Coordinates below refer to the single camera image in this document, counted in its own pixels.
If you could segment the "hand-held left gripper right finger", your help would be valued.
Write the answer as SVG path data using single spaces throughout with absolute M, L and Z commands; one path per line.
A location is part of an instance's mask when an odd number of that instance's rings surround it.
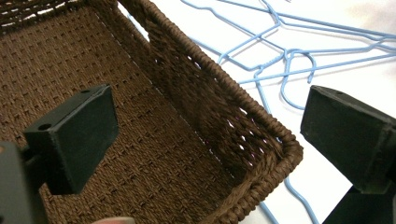
M 346 93 L 310 87 L 301 134 L 360 192 L 396 183 L 396 119 Z

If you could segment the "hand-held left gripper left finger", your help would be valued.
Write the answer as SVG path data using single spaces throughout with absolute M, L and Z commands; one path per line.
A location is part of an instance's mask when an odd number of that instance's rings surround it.
M 80 193 L 119 134 L 111 87 L 76 93 L 23 134 L 43 158 L 51 194 Z

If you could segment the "brown woven basket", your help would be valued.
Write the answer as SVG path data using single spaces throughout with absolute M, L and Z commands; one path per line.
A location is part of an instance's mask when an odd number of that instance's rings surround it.
M 150 0 L 0 0 L 0 146 L 78 91 L 111 87 L 119 134 L 50 224 L 238 224 L 299 164 L 294 135 Z

